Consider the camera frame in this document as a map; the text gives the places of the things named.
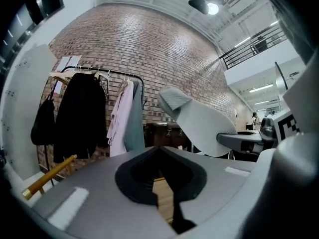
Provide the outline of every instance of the pink shirt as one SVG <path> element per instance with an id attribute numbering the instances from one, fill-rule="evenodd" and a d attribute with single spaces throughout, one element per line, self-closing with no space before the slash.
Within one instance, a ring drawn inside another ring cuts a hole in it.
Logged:
<path id="1" fill-rule="evenodd" d="M 118 97 L 111 113 L 111 124 L 107 134 L 110 145 L 110 157 L 126 152 L 124 146 L 124 133 L 128 123 L 133 102 L 133 82 L 125 88 L 124 93 Z"/>

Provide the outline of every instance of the clothing rack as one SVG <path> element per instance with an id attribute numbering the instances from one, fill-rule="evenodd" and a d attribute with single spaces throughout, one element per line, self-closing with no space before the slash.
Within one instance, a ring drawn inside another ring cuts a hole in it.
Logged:
<path id="1" fill-rule="evenodd" d="M 64 71 L 66 71 L 67 69 L 69 68 L 74 68 L 74 69 L 80 69 L 80 70 L 88 70 L 88 71 L 97 71 L 97 72 L 106 72 L 108 74 L 112 73 L 112 74 L 119 74 L 119 75 L 124 75 L 124 76 L 128 76 L 128 77 L 132 77 L 132 78 L 136 78 L 136 79 L 139 79 L 142 83 L 142 94 L 141 94 L 141 101 L 142 101 L 142 110 L 144 109 L 144 104 L 147 102 L 145 101 L 143 103 L 143 100 L 144 100 L 144 81 L 143 79 L 138 76 L 138 75 L 135 75 L 135 74 L 131 74 L 131 73 L 123 73 L 123 72 L 118 72 L 118 71 L 114 71 L 114 70 L 107 70 L 107 69 L 103 69 L 103 68 L 98 68 L 98 67 L 85 67 L 85 66 L 67 66 L 65 67 L 61 73 L 63 73 Z M 58 80 L 55 81 L 54 85 L 53 85 L 53 88 L 51 90 L 51 94 L 49 96 L 49 100 L 51 101 L 52 100 L 52 97 L 53 97 L 53 93 L 54 93 L 54 90 L 55 90 L 55 87 L 56 87 L 56 84 L 58 83 Z M 45 155 L 45 162 L 46 162 L 46 166 L 47 166 L 47 169 L 48 171 L 50 171 L 50 167 L 49 167 L 49 161 L 48 161 L 48 154 L 47 154 L 47 148 L 46 148 L 46 145 L 44 146 L 44 155 Z"/>
<path id="2" fill-rule="evenodd" d="M 135 75 L 135 74 L 131 74 L 131 73 L 123 73 L 123 72 L 118 72 L 118 71 L 114 71 L 114 70 L 107 70 L 107 69 L 98 68 L 98 67 L 86 67 L 86 66 L 67 66 L 61 71 L 61 73 L 63 73 L 64 71 L 66 71 L 69 68 L 80 69 L 80 70 L 88 70 L 88 71 L 97 71 L 97 72 L 106 72 L 108 74 L 110 74 L 110 73 L 119 74 L 119 75 L 124 75 L 124 76 L 128 76 L 128 77 L 139 79 L 141 81 L 141 83 L 142 83 L 141 101 L 142 101 L 142 109 L 144 109 L 144 104 L 146 103 L 146 102 L 143 103 L 143 100 L 144 100 L 144 81 L 143 81 L 143 79 L 140 76 Z M 54 89 L 56 87 L 57 82 L 58 82 L 58 80 L 56 80 L 54 85 L 53 85 L 53 88 L 52 88 L 52 91 L 51 91 L 51 94 L 50 94 L 50 100 L 52 100 L 53 92 L 54 92 Z"/>

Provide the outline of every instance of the person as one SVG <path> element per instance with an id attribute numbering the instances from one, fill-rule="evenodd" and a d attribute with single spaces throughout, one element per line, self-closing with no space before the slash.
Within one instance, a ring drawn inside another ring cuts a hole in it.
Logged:
<path id="1" fill-rule="evenodd" d="M 254 126 L 254 130 L 259 130 L 260 129 L 260 125 L 261 125 L 261 121 L 258 118 L 258 114 L 257 112 L 253 112 L 253 126 Z"/>
<path id="2" fill-rule="evenodd" d="M 271 114 L 271 112 L 269 112 L 269 115 L 267 116 L 268 118 L 271 118 L 273 115 L 275 115 L 275 111 L 272 112 L 273 114 Z"/>

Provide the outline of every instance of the brick wall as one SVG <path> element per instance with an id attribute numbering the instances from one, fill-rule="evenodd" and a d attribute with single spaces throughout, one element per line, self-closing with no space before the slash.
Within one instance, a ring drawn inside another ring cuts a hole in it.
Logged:
<path id="1" fill-rule="evenodd" d="M 222 65 L 212 43 L 186 24 L 155 10 L 130 5 L 104 5 L 93 8 L 69 24 L 56 36 L 51 50 L 59 59 L 82 55 L 79 65 L 100 67 L 140 75 L 148 102 L 143 122 L 171 121 L 157 106 L 157 94 L 167 85 L 181 88 L 194 99 L 227 115 L 238 130 L 245 129 L 250 114 L 246 105 L 228 88 Z M 121 76 L 112 75 L 106 120 L 116 101 Z M 48 79 L 42 99 L 54 80 Z M 54 98 L 57 114 L 65 86 Z M 49 163 L 54 166 L 52 148 Z M 39 162 L 45 165 L 43 146 L 38 148 Z M 92 159 L 106 158 L 107 149 L 97 149 Z M 76 169 L 90 162 L 76 160 Z"/>

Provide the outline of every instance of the spotlight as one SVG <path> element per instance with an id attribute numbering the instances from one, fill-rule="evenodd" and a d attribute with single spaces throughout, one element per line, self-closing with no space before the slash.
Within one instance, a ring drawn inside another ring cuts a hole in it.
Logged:
<path id="1" fill-rule="evenodd" d="M 208 8 L 209 8 L 208 14 L 210 14 L 210 15 L 215 15 L 215 14 L 218 13 L 218 11 L 219 11 L 218 5 L 216 5 L 216 4 L 214 4 L 214 3 L 211 3 L 211 2 L 208 3 L 207 5 L 208 5 Z"/>
<path id="2" fill-rule="evenodd" d="M 205 0 L 188 0 L 188 4 L 196 10 L 200 11 L 202 14 L 208 14 L 209 12 L 209 7 L 205 3 Z"/>

